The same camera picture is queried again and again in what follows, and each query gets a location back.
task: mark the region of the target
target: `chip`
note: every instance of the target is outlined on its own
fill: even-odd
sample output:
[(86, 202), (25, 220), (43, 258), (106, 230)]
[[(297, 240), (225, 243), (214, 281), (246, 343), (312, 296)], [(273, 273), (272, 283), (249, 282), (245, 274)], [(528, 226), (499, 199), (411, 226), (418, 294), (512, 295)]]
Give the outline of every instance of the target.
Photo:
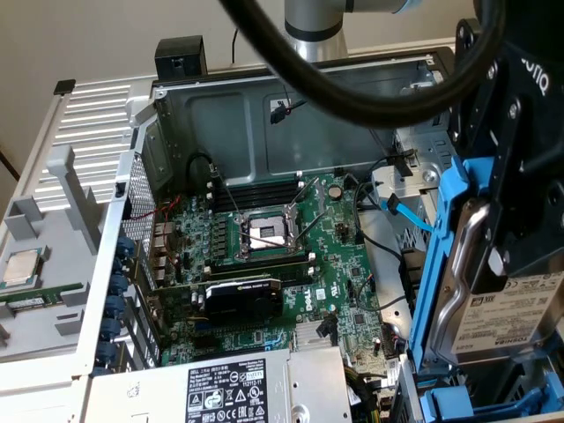
[(354, 315), (354, 324), (364, 324), (364, 315)]

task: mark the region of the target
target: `ventilation grille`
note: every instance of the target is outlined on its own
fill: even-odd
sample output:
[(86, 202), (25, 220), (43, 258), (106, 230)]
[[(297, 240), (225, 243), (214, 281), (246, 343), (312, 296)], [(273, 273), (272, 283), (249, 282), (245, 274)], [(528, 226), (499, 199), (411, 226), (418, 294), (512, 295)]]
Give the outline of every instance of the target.
[(145, 167), (141, 156), (136, 155), (133, 160), (130, 174), (130, 191), (128, 193), (131, 202), (130, 219), (122, 222), (125, 235), (133, 241), (141, 241), (143, 244), (143, 257), (140, 257), (141, 266), (147, 282), (151, 289), (156, 289), (156, 284), (147, 257), (150, 257), (152, 228), (155, 215), (155, 202), (152, 198), (151, 188), (145, 173)]
[[(90, 187), (98, 203), (110, 201), (120, 154), (130, 149), (132, 130), (126, 111), (130, 88), (124, 81), (78, 84), (55, 123), (53, 147), (72, 147), (80, 185)], [(33, 198), (42, 211), (69, 205), (59, 181), (46, 168)]]

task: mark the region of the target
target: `metal rod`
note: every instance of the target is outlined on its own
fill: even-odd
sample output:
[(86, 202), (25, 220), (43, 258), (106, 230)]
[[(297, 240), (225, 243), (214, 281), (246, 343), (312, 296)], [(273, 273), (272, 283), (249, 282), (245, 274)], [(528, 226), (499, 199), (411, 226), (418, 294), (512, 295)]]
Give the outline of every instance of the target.
[(288, 248), (288, 246), (285, 245), (285, 244), (278, 244), (277, 242), (274, 242), (274, 241), (267, 241), (267, 240), (264, 240), (263, 238), (257, 238), (253, 235), (245, 234), (244, 232), (239, 232), (239, 235), (246, 236), (247, 238), (250, 238), (251, 240), (264, 242), (265, 244), (275, 245), (276, 247), (281, 247), (282, 249)]
[(321, 219), (323, 216), (325, 216), (325, 211), (323, 213), (321, 213), (319, 216), (317, 216), (315, 219), (313, 219), (313, 221), (308, 225), (308, 227), (306, 227), (303, 231), (301, 231), (301, 233), (296, 236), (296, 241), (298, 241), (303, 235), (307, 234), (309, 231), (311, 231), (311, 229), (315, 226), (315, 224), (319, 221), (319, 219)]
[(302, 197), (302, 195), (309, 189), (309, 187), (311, 187), (314, 183), (316, 183), (317, 181), (319, 181), (319, 177), (316, 177), (315, 179), (312, 179), (311, 181), (309, 181), (308, 183), (306, 183), (306, 185), (301, 189), (301, 191), (298, 193), (298, 195), (292, 200), (292, 202), (290, 203), (290, 207), (293, 207), (294, 204), (296, 204), (296, 202)]
[(229, 187), (227, 187), (226, 182), (223, 180), (223, 178), (221, 177), (221, 174), (219, 172), (218, 172), (218, 177), (219, 177), (219, 180), (221, 181), (221, 184), (225, 187), (227, 194), (229, 195), (229, 198), (231, 198), (231, 202), (233, 203), (233, 206), (234, 206), (235, 210), (237, 211), (237, 214), (241, 215), (241, 212), (239, 211), (239, 207), (237, 207), (237, 203), (235, 202), (235, 199), (231, 195), (231, 191), (229, 190)]

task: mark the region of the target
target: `screw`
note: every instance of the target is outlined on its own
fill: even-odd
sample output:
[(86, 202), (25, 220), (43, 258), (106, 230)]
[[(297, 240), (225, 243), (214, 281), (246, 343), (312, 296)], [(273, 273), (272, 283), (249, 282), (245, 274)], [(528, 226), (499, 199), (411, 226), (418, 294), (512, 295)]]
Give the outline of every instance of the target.
[(515, 119), (517, 117), (517, 105), (514, 103), (509, 108), (509, 117)]
[(492, 65), (490, 69), (487, 71), (487, 78), (492, 80), (495, 77), (495, 67)]

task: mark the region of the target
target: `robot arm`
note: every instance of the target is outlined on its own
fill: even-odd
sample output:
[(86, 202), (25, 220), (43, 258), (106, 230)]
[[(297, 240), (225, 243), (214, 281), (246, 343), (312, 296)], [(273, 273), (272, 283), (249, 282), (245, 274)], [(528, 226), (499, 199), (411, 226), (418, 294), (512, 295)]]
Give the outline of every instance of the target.
[(286, 0), (286, 36), (295, 51), (308, 62), (347, 56), (343, 35), (345, 12), (399, 13), (420, 0)]

